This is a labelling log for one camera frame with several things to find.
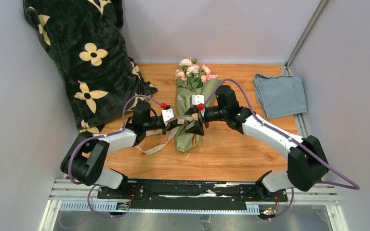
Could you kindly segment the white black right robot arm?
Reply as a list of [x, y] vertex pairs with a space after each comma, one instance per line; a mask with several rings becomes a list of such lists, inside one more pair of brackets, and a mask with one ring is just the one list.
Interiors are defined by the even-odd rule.
[[328, 162], [318, 138], [294, 135], [267, 122], [249, 108], [240, 106], [228, 85], [220, 86], [215, 97], [217, 105], [209, 107], [204, 105], [203, 95], [190, 97], [186, 115], [198, 117], [187, 133], [204, 135], [203, 129], [210, 122], [223, 121], [231, 129], [266, 143], [287, 160], [285, 170], [268, 171], [255, 182], [253, 192], [260, 200], [268, 201], [275, 192], [287, 188], [307, 192], [328, 173]]

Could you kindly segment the pink fake flower bunch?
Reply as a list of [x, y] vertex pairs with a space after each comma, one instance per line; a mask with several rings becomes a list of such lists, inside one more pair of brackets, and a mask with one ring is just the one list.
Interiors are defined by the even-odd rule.
[[201, 89], [208, 82], [220, 80], [219, 76], [213, 74], [205, 64], [198, 65], [197, 59], [188, 57], [181, 60], [174, 72], [177, 87], [190, 91]]

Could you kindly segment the peach green wrapping paper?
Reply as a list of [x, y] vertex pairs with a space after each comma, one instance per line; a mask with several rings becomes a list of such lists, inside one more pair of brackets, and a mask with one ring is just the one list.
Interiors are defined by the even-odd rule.
[[204, 83], [201, 88], [188, 90], [180, 83], [177, 87], [176, 106], [180, 117], [184, 117], [184, 124], [181, 125], [175, 135], [176, 150], [180, 153], [185, 153], [199, 143], [199, 135], [186, 133], [185, 131], [195, 124], [194, 119], [190, 119], [190, 115], [185, 115], [185, 112], [190, 108], [190, 98], [192, 95], [203, 95], [207, 99], [213, 90], [217, 87], [221, 80], [214, 78]]

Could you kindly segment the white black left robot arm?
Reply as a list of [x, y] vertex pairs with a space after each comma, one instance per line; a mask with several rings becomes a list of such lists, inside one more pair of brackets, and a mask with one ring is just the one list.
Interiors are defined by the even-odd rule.
[[184, 124], [178, 120], [169, 105], [162, 105], [161, 115], [151, 115], [151, 105], [140, 102], [133, 110], [122, 128], [115, 132], [92, 135], [80, 133], [65, 155], [60, 169], [76, 184], [102, 186], [109, 189], [117, 199], [124, 198], [128, 192], [128, 177], [106, 168], [105, 160], [109, 153], [137, 146], [146, 137], [148, 131], [157, 130], [165, 134]]

